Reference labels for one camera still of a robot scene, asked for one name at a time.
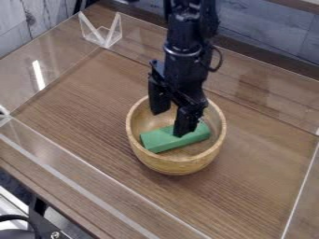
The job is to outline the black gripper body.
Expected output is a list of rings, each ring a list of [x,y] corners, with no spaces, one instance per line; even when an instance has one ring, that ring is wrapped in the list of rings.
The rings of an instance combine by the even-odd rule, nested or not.
[[[209,101],[204,92],[204,83],[209,77],[210,48],[208,46],[178,50],[165,46],[165,61],[151,61],[150,79],[166,89],[171,103],[178,107],[201,105]]]

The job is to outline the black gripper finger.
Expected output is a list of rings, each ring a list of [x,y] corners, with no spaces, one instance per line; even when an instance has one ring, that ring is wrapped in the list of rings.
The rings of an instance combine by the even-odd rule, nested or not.
[[[171,108],[171,99],[166,89],[154,80],[149,80],[150,107],[154,115],[166,112]]]
[[[201,105],[182,106],[178,110],[174,136],[183,137],[186,134],[192,133],[198,127],[202,115],[204,107]]]

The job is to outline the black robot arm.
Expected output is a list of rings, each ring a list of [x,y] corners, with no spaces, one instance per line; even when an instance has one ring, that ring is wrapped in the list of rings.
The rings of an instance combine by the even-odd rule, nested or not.
[[[165,60],[151,62],[149,99],[154,114],[178,107],[174,136],[193,132],[209,106],[204,83],[222,64],[213,63],[220,27],[217,0],[165,0]]]

